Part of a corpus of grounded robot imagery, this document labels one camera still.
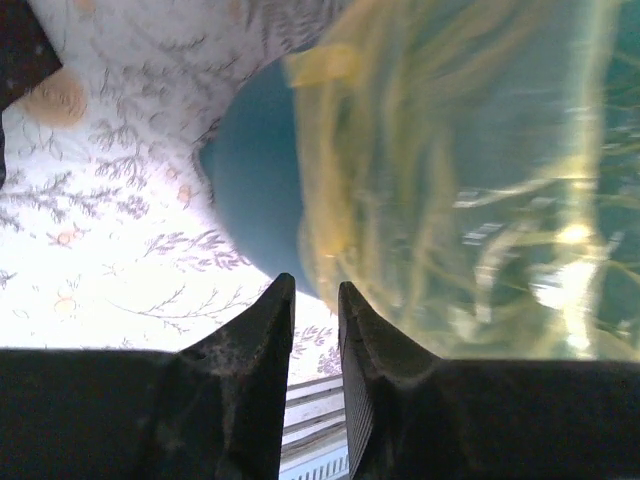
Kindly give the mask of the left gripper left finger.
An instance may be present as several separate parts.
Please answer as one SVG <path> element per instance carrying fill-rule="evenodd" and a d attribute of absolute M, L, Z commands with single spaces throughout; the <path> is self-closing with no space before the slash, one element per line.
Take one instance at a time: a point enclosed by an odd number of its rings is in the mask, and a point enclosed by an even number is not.
<path fill-rule="evenodd" d="M 295 282 L 176 353 L 1 353 L 5 479 L 275 479 Z"/>

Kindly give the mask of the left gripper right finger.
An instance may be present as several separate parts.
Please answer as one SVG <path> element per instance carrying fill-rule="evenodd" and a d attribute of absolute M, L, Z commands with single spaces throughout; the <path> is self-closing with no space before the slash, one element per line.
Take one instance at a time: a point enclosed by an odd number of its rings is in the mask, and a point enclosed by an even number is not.
<path fill-rule="evenodd" d="M 353 479 L 635 479 L 633 362 L 449 360 L 338 293 Z"/>

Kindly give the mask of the yellow plastic trash bag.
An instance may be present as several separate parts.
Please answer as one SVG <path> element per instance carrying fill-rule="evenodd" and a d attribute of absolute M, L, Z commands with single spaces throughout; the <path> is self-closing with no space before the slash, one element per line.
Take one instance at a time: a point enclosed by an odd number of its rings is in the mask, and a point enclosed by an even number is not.
<path fill-rule="evenodd" d="M 639 5 L 354 1 L 284 61 L 317 296 L 447 357 L 639 357 Z"/>

